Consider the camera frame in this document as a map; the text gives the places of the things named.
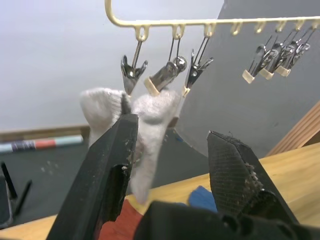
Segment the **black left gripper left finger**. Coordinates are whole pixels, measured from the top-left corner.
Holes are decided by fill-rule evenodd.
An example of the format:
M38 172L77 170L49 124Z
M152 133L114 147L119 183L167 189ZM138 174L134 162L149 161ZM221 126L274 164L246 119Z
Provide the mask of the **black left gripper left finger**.
M97 240L122 210L138 136L126 114L93 143L48 233L49 240Z

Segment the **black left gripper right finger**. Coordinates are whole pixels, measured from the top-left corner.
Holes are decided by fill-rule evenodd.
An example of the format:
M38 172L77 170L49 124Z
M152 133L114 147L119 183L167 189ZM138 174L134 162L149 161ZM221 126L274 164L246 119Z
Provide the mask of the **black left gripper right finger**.
M218 212L288 224L298 222L248 145L234 137L210 131L207 147L210 188Z

